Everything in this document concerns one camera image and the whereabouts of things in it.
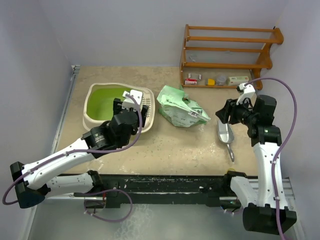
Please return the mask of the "silver metal scoop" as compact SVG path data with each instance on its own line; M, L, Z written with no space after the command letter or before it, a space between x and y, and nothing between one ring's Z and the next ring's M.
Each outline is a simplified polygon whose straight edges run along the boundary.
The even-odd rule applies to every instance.
M235 155L231 148L231 143L234 141L234 132L228 123L222 123L221 120L217 120L217 134L219 140L226 144L228 154L230 156L231 162L235 162Z

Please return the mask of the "green cat litter bag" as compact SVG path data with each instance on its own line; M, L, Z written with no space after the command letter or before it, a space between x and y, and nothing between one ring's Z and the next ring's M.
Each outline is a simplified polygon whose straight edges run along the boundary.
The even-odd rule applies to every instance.
M205 125L211 120L205 110L196 101L189 99L182 89L165 85L156 100L160 104L159 113L175 127Z

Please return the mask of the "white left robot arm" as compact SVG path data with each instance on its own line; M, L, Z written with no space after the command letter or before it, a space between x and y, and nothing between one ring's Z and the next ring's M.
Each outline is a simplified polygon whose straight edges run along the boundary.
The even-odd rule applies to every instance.
M66 148L33 163L19 161L10 165L12 188L21 209L31 208L49 196L65 193L89 193L98 196L103 183L96 171L76 176L62 176L65 171L107 154L132 147L131 136L137 139L145 126L149 107L141 97L124 94L124 100L113 100L113 117L93 127Z

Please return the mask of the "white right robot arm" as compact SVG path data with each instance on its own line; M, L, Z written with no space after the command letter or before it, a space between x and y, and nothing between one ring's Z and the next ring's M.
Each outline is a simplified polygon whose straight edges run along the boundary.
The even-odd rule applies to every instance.
M247 231L283 236L296 223L297 214L289 209L283 189L279 152L282 137L273 124L276 106L276 99L268 95L259 95L254 104L248 97L242 103L227 99L215 114L223 124L241 123L248 128L258 163L257 190L244 173L229 171L229 179L222 183L223 192L239 199Z

